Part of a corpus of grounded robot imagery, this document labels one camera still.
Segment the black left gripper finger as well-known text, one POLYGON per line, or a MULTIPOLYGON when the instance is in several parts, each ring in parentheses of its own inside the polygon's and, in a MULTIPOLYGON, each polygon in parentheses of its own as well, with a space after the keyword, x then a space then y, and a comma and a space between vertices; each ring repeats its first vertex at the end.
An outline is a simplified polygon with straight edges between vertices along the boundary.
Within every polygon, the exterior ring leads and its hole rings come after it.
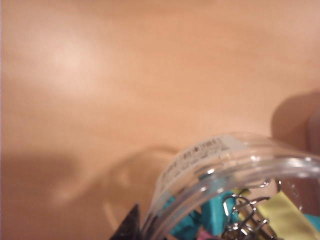
POLYGON ((127 213, 110 240, 140 240, 140 205, 135 204, 127 213))

